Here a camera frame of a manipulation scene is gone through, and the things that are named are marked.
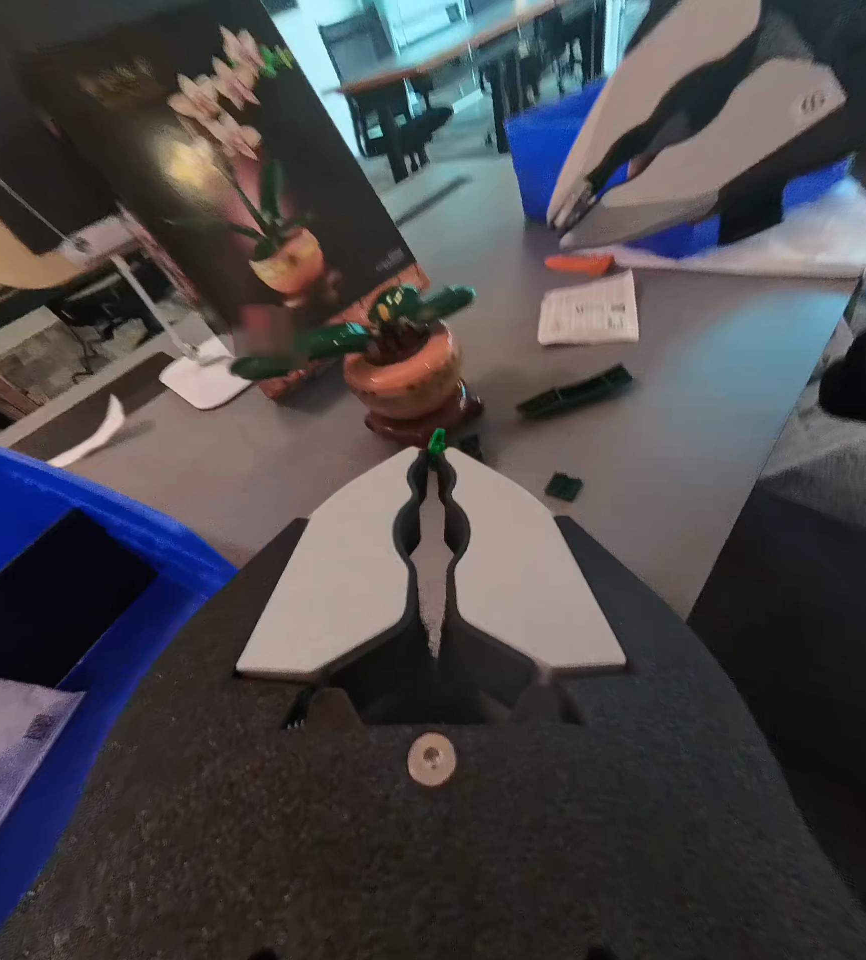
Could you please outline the toy brick flower pot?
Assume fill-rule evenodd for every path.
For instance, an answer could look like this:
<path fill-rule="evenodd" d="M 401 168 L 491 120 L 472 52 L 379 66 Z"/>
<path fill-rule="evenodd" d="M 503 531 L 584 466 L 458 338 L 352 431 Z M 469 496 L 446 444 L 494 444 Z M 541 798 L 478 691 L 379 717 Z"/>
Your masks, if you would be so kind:
<path fill-rule="evenodd" d="M 319 363 L 343 362 L 343 379 L 365 409 L 367 428 L 403 446 L 449 438 L 484 410 L 463 376 L 463 354 L 447 320 L 475 302 L 474 290 L 449 285 L 431 294 L 411 285 L 382 290 L 362 321 L 302 331 L 278 351 L 234 359 L 248 381 L 284 379 Z"/>

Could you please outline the wooden background table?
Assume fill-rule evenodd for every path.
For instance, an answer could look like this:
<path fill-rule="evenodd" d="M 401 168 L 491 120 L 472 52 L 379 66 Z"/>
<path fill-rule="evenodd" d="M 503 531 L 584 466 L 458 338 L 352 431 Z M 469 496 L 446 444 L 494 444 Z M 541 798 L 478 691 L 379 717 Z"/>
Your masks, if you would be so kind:
<path fill-rule="evenodd" d="M 329 92 L 341 95 L 349 109 L 355 103 L 364 113 L 376 112 L 379 127 L 369 134 L 382 134 L 387 154 L 373 160 L 387 163 L 395 185 L 429 164 L 411 170 L 396 117 L 411 118 L 441 105 L 431 96 L 444 69 L 469 67 L 476 90 L 491 109 L 484 143 L 499 156 L 511 151 L 506 121 L 538 104 L 539 84 L 547 68 L 564 66 L 563 57 L 575 51 L 582 84 L 602 75 L 607 2 L 461 2 L 460 9 L 463 16 L 451 26 L 398 52 L 392 50 L 376 6 L 324 29 L 329 49 L 354 38 L 372 47 L 372 56 L 365 62 L 335 66 L 339 81 Z"/>

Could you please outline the orange brick separator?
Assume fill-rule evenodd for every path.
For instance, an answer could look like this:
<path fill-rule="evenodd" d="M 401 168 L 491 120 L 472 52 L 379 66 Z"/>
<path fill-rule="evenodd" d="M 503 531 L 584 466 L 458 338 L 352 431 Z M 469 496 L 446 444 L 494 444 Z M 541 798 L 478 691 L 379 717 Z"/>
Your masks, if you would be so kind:
<path fill-rule="evenodd" d="M 599 279 L 615 268 L 614 256 L 601 253 L 554 254 L 544 259 L 548 271 L 560 275 Z"/>

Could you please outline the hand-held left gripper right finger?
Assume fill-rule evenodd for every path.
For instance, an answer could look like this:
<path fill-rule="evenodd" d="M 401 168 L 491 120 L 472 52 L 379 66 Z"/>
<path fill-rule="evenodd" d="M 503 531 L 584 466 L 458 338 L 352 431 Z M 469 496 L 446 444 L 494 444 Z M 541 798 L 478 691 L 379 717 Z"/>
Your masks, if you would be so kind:
<path fill-rule="evenodd" d="M 551 674 L 622 669 L 627 657 L 554 516 L 460 450 L 439 457 L 468 534 L 455 549 L 459 617 Z"/>

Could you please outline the black orchid print box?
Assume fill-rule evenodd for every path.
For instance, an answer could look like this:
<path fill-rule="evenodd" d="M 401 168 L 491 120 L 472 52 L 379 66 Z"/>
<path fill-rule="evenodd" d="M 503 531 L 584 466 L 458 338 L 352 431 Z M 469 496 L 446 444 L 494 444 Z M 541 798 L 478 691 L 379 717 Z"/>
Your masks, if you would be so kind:
<path fill-rule="evenodd" d="M 315 330 L 368 324 L 429 287 L 390 212 L 262 2 L 173 2 L 28 54 L 34 105 L 164 258 L 223 346 L 222 378 L 315 367 Z"/>

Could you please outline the white desk lamp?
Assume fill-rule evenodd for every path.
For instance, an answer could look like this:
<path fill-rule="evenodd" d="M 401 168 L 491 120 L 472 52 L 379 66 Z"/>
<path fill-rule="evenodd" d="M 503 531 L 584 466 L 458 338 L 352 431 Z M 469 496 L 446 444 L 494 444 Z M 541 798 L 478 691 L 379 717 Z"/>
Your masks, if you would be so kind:
<path fill-rule="evenodd" d="M 160 381 L 168 390 L 199 411 L 217 409 L 247 390 L 249 382 L 231 371 L 233 358 L 225 343 L 213 334 L 197 345 L 184 341 L 127 265 L 126 251 L 133 247 L 137 236 L 135 223 L 123 208 L 80 231 L 66 233 L 1 177 L 0 188 L 59 241 L 52 250 L 33 253 L 0 219 L 1 286 L 43 290 L 84 277 L 110 263 L 178 350 L 178 359 L 160 374 Z"/>

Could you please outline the dark green long brick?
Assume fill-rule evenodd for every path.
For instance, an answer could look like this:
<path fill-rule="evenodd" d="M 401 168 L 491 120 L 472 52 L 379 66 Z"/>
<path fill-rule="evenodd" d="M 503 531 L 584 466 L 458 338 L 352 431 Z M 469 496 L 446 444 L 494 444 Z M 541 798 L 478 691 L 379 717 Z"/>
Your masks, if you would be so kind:
<path fill-rule="evenodd" d="M 543 421 L 606 402 L 629 390 L 634 377 L 622 364 L 574 383 L 550 388 L 515 406 L 524 420 Z"/>

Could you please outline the black office chair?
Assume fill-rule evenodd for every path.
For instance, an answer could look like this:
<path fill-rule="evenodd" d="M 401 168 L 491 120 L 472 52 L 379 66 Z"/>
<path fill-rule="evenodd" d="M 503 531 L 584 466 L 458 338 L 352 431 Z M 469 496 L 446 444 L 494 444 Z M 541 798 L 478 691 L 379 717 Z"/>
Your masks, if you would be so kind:
<path fill-rule="evenodd" d="M 387 154 L 387 149 L 382 134 L 379 133 L 375 137 L 369 134 L 369 131 L 374 127 L 379 127 L 376 111 L 364 113 L 356 103 L 352 103 L 350 109 L 360 154 L 370 160 L 384 157 Z M 434 104 L 411 118 L 405 118 L 403 115 L 396 117 L 403 154 L 405 159 L 410 162 L 413 172 L 429 162 L 426 145 L 432 141 L 435 133 L 444 127 L 453 116 L 454 109 L 450 104 L 442 106 Z"/>

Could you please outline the blue plastic bin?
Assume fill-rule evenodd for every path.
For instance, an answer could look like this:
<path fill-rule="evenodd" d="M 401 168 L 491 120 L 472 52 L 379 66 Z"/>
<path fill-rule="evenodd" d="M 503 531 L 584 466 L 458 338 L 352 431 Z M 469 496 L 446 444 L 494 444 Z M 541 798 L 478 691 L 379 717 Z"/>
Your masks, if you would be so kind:
<path fill-rule="evenodd" d="M 45 866 L 103 741 L 180 626 L 233 576 L 198 535 L 0 448 L 0 680 L 79 694 L 0 824 L 0 926 Z"/>
<path fill-rule="evenodd" d="M 512 116 L 505 123 L 511 162 L 525 216 L 543 222 L 563 166 L 586 115 L 600 95 L 606 78 L 596 78 L 555 102 L 542 102 Z M 782 192 L 783 216 L 822 198 L 847 177 L 848 158 L 795 177 Z M 668 259 L 704 254 L 719 246 L 720 217 L 681 223 L 660 232 L 627 241 L 626 245 Z"/>

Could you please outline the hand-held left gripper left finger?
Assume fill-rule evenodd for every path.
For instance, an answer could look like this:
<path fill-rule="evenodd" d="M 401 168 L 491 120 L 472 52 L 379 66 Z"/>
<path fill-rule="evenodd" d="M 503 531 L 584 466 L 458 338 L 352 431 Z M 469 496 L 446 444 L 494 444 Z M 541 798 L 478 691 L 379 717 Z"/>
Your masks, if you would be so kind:
<path fill-rule="evenodd" d="M 426 451 L 407 447 L 309 515 L 238 675 L 315 682 L 390 642 L 427 648 L 412 553 L 428 469 Z"/>

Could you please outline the white printed paper packet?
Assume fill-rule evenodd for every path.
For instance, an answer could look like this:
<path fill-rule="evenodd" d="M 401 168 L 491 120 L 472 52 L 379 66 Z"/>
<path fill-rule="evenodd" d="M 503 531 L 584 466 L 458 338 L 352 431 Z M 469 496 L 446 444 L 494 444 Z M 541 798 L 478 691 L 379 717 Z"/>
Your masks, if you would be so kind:
<path fill-rule="evenodd" d="M 602 346 L 639 341 L 631 270 L 547 292 L 539 307 L 541 346 Z"/>

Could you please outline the white paper scrap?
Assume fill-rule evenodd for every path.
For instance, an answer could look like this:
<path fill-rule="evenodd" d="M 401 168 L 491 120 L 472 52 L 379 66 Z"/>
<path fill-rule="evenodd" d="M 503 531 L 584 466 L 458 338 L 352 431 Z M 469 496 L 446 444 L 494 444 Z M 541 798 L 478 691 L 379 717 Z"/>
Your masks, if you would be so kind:
<path fill-rule="evenodd" d="M 111 394 L 100 426 L 89 437 L 48 461 L 49 466 L 66 470 L 107 447 L 123 430 L 127 414 L 120 399 Z"/>

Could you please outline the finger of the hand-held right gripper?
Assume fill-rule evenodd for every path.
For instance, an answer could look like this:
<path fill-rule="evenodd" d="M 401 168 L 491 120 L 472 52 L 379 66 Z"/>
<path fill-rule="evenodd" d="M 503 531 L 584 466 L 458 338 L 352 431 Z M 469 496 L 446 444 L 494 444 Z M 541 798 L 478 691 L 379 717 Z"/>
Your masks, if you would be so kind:
<path fill-rule="evenodd" d="M 739 175 L 846 102 L 827 65 L 768 60 L 739 83 L 698 133 L 664 147 L 642 172 L 599 197 L 575 201 L 557 227 L 560 248 L 620 244 L 704 219 Z"/>
<path fill-rule="evenodd" d="M 736 51 L 761 10 L 759 1 L 651 4 L 561 167 L 546 212 L 550 228 L 568 230 L 583 219 L 615 169 L 646 151 L 667 96 Z"/>

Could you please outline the white plastic sheet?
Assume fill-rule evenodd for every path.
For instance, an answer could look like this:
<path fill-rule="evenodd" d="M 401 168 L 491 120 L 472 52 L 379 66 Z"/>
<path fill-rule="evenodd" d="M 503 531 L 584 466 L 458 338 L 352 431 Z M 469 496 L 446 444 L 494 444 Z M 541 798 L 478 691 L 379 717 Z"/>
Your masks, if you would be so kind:
<path fill-rule="evenodd" d="M 845 178 L 821 198 L 794 208 L 765 232 L 689 258 L 668 258 L 629 245 L 607 246 L 616 264 L 743 277 L 856 280 L 866 271 L 866 189 Z"/>

